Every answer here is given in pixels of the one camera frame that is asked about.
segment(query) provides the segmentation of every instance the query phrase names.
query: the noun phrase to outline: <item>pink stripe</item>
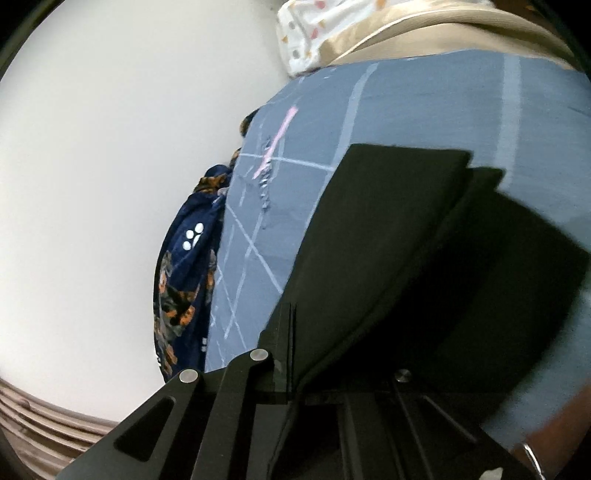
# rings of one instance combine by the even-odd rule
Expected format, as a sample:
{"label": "pink stripe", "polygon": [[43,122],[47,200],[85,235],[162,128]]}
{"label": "pink stripe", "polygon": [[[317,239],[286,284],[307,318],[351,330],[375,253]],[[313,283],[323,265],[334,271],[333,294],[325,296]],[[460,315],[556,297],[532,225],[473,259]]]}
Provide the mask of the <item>pink stripe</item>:
{"label": "pink stripe", "polygon": [[291,120],[295,117],[296,113],[297,113],[297,107],[295,105],[292,106],[287,111],[287,114],[286,114],[285,118],[283,119],[283,123],[279,127],[279,131],[277,132],[277,135],[275,135],[275,138],[273,139],[273,143],[269,147],[269,150],[267,150],[265,152],[265,156],[262,158],[261,166],[258,167],[257,171],[252,176],[253,180],[255,178],[257,178],[263,170],[265,170],[265,167],[271,161],[271,157],[273,156],[273,152],[275,151],[275,148],[277,147],[279,140],[281,140],[281,137],[283,137],[283,135],[285,135],[285,132],[287,131],[287,127],[289,127],[289,124],[290,124]]}

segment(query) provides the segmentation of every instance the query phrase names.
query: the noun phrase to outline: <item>navy patterned cloth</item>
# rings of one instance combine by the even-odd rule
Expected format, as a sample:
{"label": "navy patterned cloth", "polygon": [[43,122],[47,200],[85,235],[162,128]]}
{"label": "navy patterned cloth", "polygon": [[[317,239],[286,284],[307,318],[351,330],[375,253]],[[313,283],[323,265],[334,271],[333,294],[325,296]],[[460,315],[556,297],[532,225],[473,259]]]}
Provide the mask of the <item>navy patterned cloth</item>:
{"label": "navy patterned cloth", "polygon": [[216,253],[232,170],[210,168],[178,211],[158,256],[154,343],[165,381],[183,368],[203,370]]}

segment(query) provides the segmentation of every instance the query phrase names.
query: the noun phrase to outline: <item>tan cloth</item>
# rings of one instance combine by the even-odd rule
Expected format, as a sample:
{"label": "tan cloth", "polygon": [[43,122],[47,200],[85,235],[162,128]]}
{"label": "tan cloth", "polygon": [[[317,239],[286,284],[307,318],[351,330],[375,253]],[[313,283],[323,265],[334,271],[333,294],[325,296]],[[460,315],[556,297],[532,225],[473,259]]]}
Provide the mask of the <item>tan cloth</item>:
{"label": "tan cloth", "polygon": [[325,66],[470,48],[578,65],[567,45],[539,25],[494,7],[447,0],[412,0],[376,12],[326,40],[320,58]]}

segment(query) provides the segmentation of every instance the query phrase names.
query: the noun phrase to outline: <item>white wall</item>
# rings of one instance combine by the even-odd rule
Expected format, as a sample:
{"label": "white wall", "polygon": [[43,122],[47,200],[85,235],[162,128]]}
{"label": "white wall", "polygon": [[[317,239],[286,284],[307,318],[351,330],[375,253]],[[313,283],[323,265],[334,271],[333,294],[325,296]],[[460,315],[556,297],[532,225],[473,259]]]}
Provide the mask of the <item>white wall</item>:
{"label": "white wall", "polygon": [[111,420],[162,386],[155,260],[287,81],[271,1],[65,0],[18,53],[0,82],[1,378]]}

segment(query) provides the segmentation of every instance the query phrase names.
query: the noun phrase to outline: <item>metal bolt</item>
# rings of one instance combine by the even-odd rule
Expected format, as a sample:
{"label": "metal bolt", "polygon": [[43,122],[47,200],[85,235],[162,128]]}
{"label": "metal bolt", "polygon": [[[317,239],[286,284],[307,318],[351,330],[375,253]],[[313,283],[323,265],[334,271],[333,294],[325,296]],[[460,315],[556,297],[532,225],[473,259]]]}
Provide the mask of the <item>metal bolt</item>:
{"label": "metal bolt", "polygon": [[181,374],[178,376],[178,379],[183,383],[192,383],[199,378],[199,374],[196,370],[192,368],[187,368],[183,370]]}
{"label": "metal bolt", "polygon": [[398,383],[408,383],[413,379],[413,374],[406,368],[401,368],[394,374],[394,378]]}
{"label": "metal bolt", "polygon": [[268,357],[269,357],[269,352],[267,352],[265,349],[262,349],[262,348],[257,348],[256,350],[253,350],[251,352],[251,358],[255,362],[262,362],[263,360],[266,360]]}

